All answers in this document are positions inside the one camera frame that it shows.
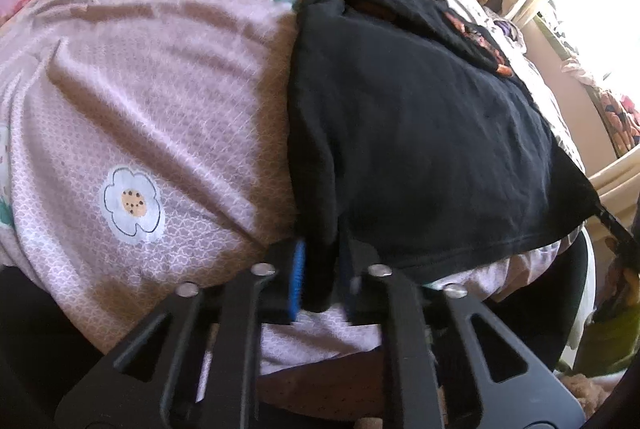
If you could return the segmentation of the black IKISS sweater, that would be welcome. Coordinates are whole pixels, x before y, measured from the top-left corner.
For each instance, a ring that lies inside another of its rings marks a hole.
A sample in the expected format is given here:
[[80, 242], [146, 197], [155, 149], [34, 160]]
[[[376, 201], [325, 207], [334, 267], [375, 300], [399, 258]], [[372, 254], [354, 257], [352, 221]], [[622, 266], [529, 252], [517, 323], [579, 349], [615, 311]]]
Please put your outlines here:
[[288, 169], [303, 304], [348, 239], [427, 284], [559, 241], [599, 198], [487, 30], [445, 0], [302, 0]]

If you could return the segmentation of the clutter on windowsill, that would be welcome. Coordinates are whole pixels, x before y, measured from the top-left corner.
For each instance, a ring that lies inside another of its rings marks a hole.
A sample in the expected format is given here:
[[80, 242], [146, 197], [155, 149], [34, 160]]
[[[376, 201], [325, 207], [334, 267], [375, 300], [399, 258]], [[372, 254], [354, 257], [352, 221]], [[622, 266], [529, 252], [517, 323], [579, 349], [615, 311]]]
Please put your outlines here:
[[547, 39], [561, 60], [560, 71], [577, 80], [585, 89], [594, 105], [617, 158], [623, 157], [639, 146], [639, 111], [627, 96], [615, 97], [604, 82], [596, 82], [583, 68], [577, 53], [565, 45], [542, 18], [534, 16], [534, 23]]

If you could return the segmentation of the window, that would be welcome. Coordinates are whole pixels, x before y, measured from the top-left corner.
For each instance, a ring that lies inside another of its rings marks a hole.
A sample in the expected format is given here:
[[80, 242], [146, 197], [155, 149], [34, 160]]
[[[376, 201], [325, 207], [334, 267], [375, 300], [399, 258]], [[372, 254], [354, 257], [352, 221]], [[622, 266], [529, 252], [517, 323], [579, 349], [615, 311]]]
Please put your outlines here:
[[587, 71], [620, 93], [639, 85], [639, 0], [547, 0], [538, 16]]

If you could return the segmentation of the purple cloth bundle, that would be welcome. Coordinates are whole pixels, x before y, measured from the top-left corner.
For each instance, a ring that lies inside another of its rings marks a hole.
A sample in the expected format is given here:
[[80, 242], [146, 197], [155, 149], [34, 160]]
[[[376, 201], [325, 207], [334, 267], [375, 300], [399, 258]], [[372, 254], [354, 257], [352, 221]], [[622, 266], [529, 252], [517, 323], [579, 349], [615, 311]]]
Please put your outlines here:
[[510, 44], [514, 49], [518, 49], [521, 53], [526, 52], [526, 42], [518, 26], [505, 19], [495, 19], [494, 24], [502, 31], [503, 35], [506, 36], [508, 41], [510, 41]]

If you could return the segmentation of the lilac strawberry print quilt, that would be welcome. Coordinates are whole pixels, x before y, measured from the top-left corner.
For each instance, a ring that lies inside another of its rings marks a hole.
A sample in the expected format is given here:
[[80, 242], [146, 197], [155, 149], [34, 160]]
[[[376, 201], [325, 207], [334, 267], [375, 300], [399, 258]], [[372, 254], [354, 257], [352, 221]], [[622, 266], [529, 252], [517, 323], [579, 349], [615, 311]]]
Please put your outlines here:
[[1, 260], [100, 352], [291, 233], [295, 1], [32, 0], [3, 21]]

